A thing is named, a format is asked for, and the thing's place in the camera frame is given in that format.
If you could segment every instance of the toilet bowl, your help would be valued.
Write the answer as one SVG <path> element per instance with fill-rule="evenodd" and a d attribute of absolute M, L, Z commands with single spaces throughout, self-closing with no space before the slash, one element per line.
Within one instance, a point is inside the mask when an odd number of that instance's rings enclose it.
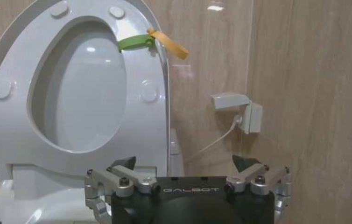
<path fill-rule="evenodd" d="M 37 0 L 0 40 L 0 219 L 94 223 L 86 170 L 136 156 L 136 170 L 182 175 L 169 129 L 161 44 L 120 51 L 160 29 L 141 0 Z"/>

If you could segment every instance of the toilet lid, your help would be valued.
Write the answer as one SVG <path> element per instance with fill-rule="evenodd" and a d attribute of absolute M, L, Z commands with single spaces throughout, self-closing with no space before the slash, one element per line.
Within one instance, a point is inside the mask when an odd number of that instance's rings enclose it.
<path fill-rule="evenodd" d="M 117 49 L 150 26 L 125 0 L 61 1 L 25 26 L 0 64 L 2 178 L 21 164 L 84 175 L 129 156 L 166 175 L 161 45 Z"/>

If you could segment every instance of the toilet seat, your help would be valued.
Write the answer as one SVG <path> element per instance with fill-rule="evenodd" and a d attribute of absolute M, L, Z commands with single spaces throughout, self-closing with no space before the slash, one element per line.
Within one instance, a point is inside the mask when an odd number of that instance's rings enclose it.
<path fill-rule="evenodd" d="M 124 10 L 121 18 L 110 13 L 112 7 Z M 157 52 L 144 48 L 124 51 L 120 55 L 124 61 L 125 82 L 116 93 L 124 93 L 124 96 L 116 98 L 113 102 L 114 106 L 122 106 L 124 109 L 120 111 L 121 114 L 116 115 L 116 119 L 121 120 L 118 126 L 105 139 L 98 141 L 100 145 L 96 144 L 82 150 L 62 148 L 48 139 L 36 125 L 32 104 L 40 71 L 66 31 L 88 21 L 106 25 L 117 41 L 145 34 L 152 26 L 134 5 L 118 0 L 61 1 L 40 13 L 26 25 L 0 66 L 2 179 L 12 179 L 14 167 L 21 165 L 33 165 L 64 175 L 82 176 L 88 169 L 105 169 L 116 159 L 129 156 L 137 156 L 138 166 L 154 167 L 157 175 L 166 175 L 169 134 L 166 68 L 162 67 L 162 49 L 158 44 Z M 72 97 L 74 96 L 65 96 L 62 99 L 66 102 Z"/>

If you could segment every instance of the green tag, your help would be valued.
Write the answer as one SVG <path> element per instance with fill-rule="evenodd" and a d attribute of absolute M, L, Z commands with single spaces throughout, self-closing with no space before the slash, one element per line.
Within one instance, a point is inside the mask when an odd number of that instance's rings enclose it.
<path fill-rule="evenodd" d="M 117 43 L 118 50 L 132 50 L 142 47 L 153 47 L 154 38 L 149 34 L 132 36 Z"/>

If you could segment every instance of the metal bracket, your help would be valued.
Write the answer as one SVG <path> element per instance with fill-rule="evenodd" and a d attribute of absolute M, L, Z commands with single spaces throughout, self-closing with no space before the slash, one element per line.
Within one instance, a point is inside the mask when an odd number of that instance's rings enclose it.
<path fill-rule="evenodd" d="M 130 179 L 136 188 L 142 194 L 152 194 L 154 191 L 160 190 L 160 186 L 157 185 L 157 180 L 154 177 L 144 176 L 124 166 L 113 167 L 112 173 L 117 176 L 124 176 Z"/>
<path fill-rule="evenodd" d="M 233 193 L 241 193 L 245 191 L 246 184 L 258 176 L 265 173 L 265 166 L 256 163 L 248 169 L 245 169 L 237 176 L 226 177 L 226 185 L 233 189 Z"/>
<path fill-rule="evenodd" d="M 272 169 L 261 177 L 253 179 L 250 190 L 256 195 L 268 195 L 269 191 L 276 194 L 274 223 L 277 223 L 290 201 L 292 174 L 289 168 Z"/>
<path fill-rule="evenodd" d="M 112 194 L 114 193 L 117 197 L 129 197 L 133 195 L 133 187 L 144 194 L 153 194 L 160 190 L 154 177 L 144 176 L 121 165 L 108 171 L 88 171 L 84 184 L 85 205 L 93 210 L 98 223 L 112 223 L 106 210 Z"/>

